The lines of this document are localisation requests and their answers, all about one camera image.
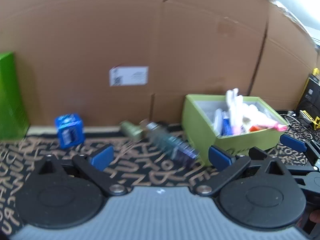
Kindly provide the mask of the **white glove in box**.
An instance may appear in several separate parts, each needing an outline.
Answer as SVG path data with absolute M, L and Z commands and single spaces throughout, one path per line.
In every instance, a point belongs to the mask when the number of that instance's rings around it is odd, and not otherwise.
M 243 126 L 243 96 L 238 95 L 239 89 L 227 90 L 226 103 L 228 107 L 229 122 L 233 135 L 240 135 Z

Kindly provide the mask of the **patterned black and tan mat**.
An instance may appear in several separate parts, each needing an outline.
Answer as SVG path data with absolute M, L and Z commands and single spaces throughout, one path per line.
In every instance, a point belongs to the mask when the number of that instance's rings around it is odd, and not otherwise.
M 88 157 L 108 144 L 114 159 L 99 171 Z M 251 158 L 233 156 L 219 172 L 120 132 L 89 133 L 69 149 L 55 134 L 3 141 L 1 239 L 319 239 L 249 230 Z

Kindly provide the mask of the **large brown cardboard box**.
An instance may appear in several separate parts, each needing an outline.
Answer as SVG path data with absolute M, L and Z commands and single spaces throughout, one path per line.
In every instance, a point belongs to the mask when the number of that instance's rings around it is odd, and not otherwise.
M 187 94 L 232 88 L 293 109 L 317 61 L 270 0 L 1 0 L 1 51 L 32 125 L 72 112 L 88 126 L 177 123 Z M 148 66 L 148 83 L 111 87 L 116 66 Z

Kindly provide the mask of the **clear box with purple end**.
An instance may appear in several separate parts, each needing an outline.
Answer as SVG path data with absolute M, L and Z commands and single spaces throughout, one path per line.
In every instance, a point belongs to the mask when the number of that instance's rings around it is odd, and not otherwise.
M 140 122 L 147 138 L 171 160 L 185 167 L 192 167 L 199 152 L 181 138 L 171 135 L 165 127 L 149 120 Z

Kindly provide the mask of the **small blue box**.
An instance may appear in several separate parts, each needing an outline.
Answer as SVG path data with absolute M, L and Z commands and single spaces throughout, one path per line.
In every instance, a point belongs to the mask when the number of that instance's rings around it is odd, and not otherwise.
M 82 144 L 85 140 L 84 124 L 76 113 L 58 116 L 55 118 L 55 127 L 62 149 Z

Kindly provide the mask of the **black and yellow box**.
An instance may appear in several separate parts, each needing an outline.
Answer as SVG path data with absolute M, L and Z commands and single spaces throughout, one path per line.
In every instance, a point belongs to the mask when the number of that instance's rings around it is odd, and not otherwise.
M 319 68 L 308 76 L 295 112 L 314 131 L 319 130 Z

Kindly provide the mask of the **olive green small box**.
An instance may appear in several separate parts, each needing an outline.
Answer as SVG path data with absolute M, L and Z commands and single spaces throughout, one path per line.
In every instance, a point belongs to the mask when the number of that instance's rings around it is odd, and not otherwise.
M 129 121 L 122 121 L 120 123 L 120 131 L 132 141 L 140 141 L 143 137 L 143 130 Z

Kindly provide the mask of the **light green storage box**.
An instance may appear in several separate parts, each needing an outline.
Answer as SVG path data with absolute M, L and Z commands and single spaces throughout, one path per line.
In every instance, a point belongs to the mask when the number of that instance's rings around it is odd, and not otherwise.
M 274 128 L 243 133 L 241 135 L 221 136 L 214 129 L 217 109 L 227 111 L 224 95 L 188 94 L 185 96 L 182 112 L 182 127 L 188 142 L 199 151 L 199 160 L 210 166 L 208 152 L 210 146 L 217 146 L 231 155 L 247 155 L 250 148 L 268 150 L 276 146 L 285 132 Z

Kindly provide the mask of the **dark green box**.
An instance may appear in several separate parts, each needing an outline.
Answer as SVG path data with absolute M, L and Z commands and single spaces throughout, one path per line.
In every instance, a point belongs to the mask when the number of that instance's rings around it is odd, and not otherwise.
M 1 140 L 21 139 L 29 127 L 12 52 L 1 53 Z

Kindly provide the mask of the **white shipping label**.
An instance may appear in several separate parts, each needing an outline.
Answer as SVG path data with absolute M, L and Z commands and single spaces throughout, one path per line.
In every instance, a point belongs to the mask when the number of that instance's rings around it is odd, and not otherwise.
M 148 66 L 116 66 L 109 71 L 109 84 L 113 86 L 144 86 L 148 83 Z

